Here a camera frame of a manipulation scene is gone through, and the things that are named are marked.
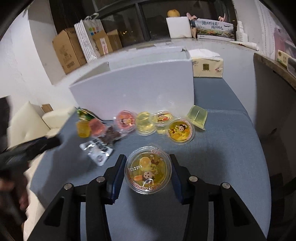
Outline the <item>person's left hand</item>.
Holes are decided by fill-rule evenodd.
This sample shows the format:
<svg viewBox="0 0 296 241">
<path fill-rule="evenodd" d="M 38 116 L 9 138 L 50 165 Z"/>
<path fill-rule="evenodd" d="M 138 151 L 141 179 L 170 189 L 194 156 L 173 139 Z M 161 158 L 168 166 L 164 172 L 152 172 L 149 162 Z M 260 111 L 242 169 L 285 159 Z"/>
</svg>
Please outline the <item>person's left hand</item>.
<svg viewBox="0 0 296 241">
<path fill-rule="evenodd" d="M 15 190 L 18 197 L 19 208 L 22 211 L 26 211 L 29 206 L 27 184 L 27 177 L 24 174 L 20 175 L 16 182 L 1 178 L 1 192 L 9 193 Z"/>
</svg>

